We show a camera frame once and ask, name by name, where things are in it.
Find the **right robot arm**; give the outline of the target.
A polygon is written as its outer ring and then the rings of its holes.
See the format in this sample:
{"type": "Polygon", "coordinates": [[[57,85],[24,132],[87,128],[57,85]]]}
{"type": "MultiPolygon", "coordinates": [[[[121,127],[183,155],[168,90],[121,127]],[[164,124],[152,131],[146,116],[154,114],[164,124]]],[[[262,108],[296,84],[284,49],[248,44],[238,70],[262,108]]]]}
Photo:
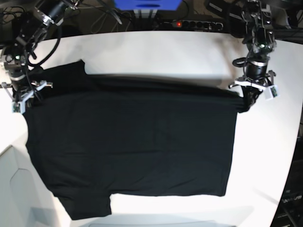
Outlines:
{"type": "Polygon", "coordinates": [[[20,31],[14,41],[5,45],[0,55],[0,62],[8,74],[11,83],[1,84],[1,88],[13,88],[14,95],[10,95],[14,108],[23,108],[28,99],[38,96],[38,91],[47,86],[47,82],[32,85],[29,79],[29,66],[39,68],[47,61],[57,49],[61,36],[65,12],[68,9],[75,10],[80,5],[80,0],[39,0],[31,12],[25,13],[21,23],[20,31]],[[39,42],[43,41],[49,28],[55,25],[58,28],[57,43],[51,52],[39,63],[29,63],[29,57],[36,59],[34,50],[39,42]]]}

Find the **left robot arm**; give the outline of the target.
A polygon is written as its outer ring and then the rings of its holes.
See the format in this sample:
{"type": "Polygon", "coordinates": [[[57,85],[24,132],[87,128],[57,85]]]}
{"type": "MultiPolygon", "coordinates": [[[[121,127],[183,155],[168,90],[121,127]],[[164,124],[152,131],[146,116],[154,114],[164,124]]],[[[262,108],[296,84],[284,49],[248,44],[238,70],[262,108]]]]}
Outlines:
{"type": "Polygon", "coordinates": [[[276,47],[271,10],[260,0],[243,0],[241,10],[245,31],[242,43],[247,46],[245,57],[233,60],[234,67],[243,69],[243,76],[234,80],[229,88],[240,86],[243,93],[241,112],[247,112],[261,94],[266,100],[279,96],[274,84],[276,73],[267,70],[270,54],[276,47]]]}

